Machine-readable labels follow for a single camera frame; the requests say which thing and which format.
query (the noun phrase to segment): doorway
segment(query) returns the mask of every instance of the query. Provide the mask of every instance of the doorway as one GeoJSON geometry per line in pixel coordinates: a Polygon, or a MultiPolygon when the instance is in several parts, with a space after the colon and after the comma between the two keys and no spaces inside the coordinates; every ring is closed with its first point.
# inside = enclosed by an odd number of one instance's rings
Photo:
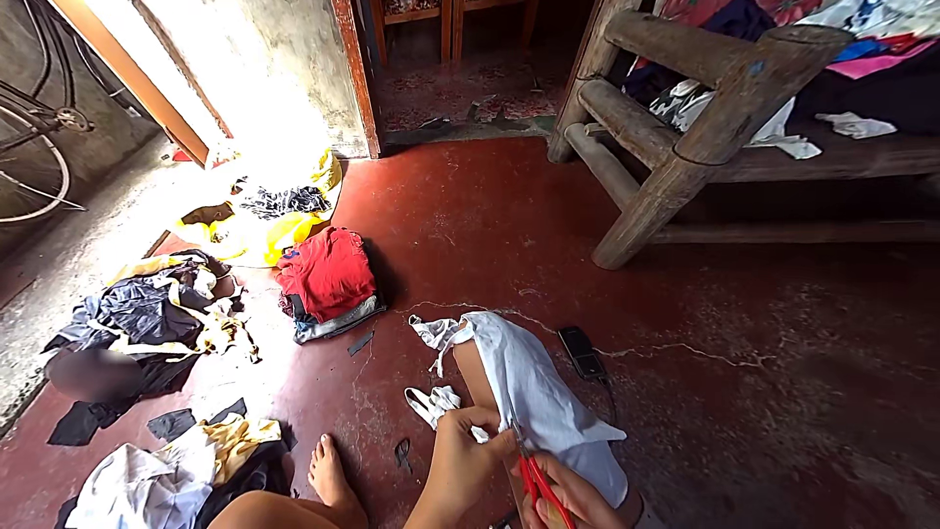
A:
{"type": "Polygon", "coordinates": [[[592,0],[356,0],[388,149],[548,136],[592,0]]]}

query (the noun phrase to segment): bicycle gear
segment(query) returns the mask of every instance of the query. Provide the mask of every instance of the bicycle gear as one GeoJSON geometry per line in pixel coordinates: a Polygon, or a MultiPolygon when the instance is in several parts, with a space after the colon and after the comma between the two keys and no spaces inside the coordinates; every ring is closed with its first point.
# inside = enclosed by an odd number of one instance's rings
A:
{"type": "Polygon", "coordinates": [[[85,114],[69,106],[57,109],[55,120],[62,123],[63,127],[75,132],[90,132],[95,129],[95,124],[89,121],[85,114]]]}

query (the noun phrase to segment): wooden chair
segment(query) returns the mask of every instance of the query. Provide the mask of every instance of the wooden chair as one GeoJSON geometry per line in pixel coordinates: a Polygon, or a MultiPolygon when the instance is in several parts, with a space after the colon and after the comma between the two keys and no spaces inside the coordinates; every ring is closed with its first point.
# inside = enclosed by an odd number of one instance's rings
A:
{"type": "Polygon", "coordinates": [[[535,29],[535,16],[539,11],[539,0],[453,0],[453,2],[454,62],[460,62],[463,53],[463,14],[466,11],[525,3],[523,34],[520,37],[520,43],[524,49],[528,48],[529,42],[532,40],[532,30],[535,29]]]}
{"type": "Polygon", "coordinates": [[[413,20],[441,17],[441,63],[450,60],[450,13],[453,0],[416,0],[415,8],[408,9],[408,0],[369,0],[372,10],[372,23],[375,26],[375,40],[379,47],[379,59],[382,66],[388,66],[388,53],[385,50],[385,27],[413,20]]]}
{"type": "Polygon", "coordinates": [[[633,10],[636,0],[601,0],[582,42],[569,94],[549,139],[548,159],[577,152],[621,214],[591,256],[615,269],[647,243],[823,243],[940,241],[940,222],[676,225],[667,222],[705,184],[873,178],[940,171],[940,140],[889,135],[865,140],[810,136],[822,154],[793,160],[742,147],[775,112],[853,40],[813,25],[773,28],[755,43],[633,10]],[[684,134],[663,125],[603,77],[617,48],[716,88],[684,134]],[[593,117],[598,124],[585,122],[593,117]],[[592,135],[600,130],[651,169],[640,185],[592,135]]]}

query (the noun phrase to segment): scissors blade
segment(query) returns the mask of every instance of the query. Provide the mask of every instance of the scissors blade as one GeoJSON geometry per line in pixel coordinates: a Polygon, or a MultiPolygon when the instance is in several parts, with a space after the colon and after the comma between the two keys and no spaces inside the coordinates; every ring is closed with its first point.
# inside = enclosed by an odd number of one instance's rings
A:
{"type": "Polygon", "coordinates": [[[512,427],[512,431],[516,434],[516,444],[519,445],[519,453],[525,459],[529,459],[528,449],[525,447],[525,435],[523,435],[523,429],[519,426],[519,421],[516,421],[516,418],[513,417],[509,421],[509,425],[512,427]]]}

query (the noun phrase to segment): knee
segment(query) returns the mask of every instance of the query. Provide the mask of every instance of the knee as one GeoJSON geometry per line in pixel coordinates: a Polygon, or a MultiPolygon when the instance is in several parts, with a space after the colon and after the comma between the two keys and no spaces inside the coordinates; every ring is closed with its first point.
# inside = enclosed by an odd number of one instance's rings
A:
{"type": "Polygon", "coordinates": [[[226,505],[210,529],[257,529],[266,527],[283,510],[284,496],[251,490],[226,505]]]}

